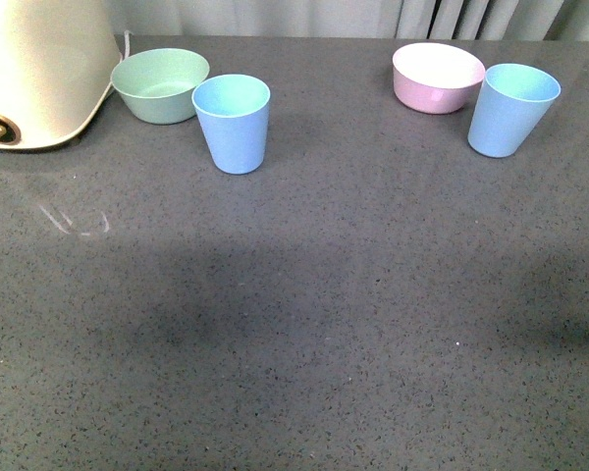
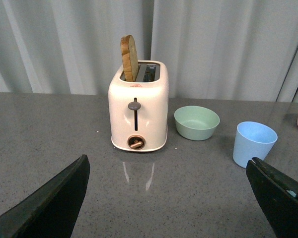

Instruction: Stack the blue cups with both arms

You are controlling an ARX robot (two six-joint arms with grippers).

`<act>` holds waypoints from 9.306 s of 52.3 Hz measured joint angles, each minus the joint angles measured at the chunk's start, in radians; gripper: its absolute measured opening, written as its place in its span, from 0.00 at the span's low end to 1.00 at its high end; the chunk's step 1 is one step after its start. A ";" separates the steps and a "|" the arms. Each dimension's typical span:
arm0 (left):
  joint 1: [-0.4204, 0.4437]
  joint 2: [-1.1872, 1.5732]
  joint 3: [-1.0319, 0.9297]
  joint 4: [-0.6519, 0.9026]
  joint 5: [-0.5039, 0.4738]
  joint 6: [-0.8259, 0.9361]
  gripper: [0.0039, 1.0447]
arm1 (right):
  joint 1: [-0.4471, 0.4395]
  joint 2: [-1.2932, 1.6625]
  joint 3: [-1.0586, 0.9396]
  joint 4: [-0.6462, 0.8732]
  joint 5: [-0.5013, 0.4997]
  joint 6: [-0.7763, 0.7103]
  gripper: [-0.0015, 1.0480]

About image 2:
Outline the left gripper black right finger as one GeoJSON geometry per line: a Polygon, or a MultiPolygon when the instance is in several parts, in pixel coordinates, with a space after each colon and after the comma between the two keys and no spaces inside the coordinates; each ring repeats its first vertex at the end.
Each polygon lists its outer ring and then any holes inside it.
{"type": "Polygon", "coordinates": [[[256,157],[246,175],[276,237],[298,238],[298,182],[256,157]]]}

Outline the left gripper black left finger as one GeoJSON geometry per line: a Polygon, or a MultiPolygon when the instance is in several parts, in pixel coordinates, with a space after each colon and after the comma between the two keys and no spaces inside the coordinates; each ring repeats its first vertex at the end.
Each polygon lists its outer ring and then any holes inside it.
{"type": "Polygon", "coordinates": [[[0,216],[0,238],[69,238],[85,198],[90,163],[82,155],[0,216]]]}

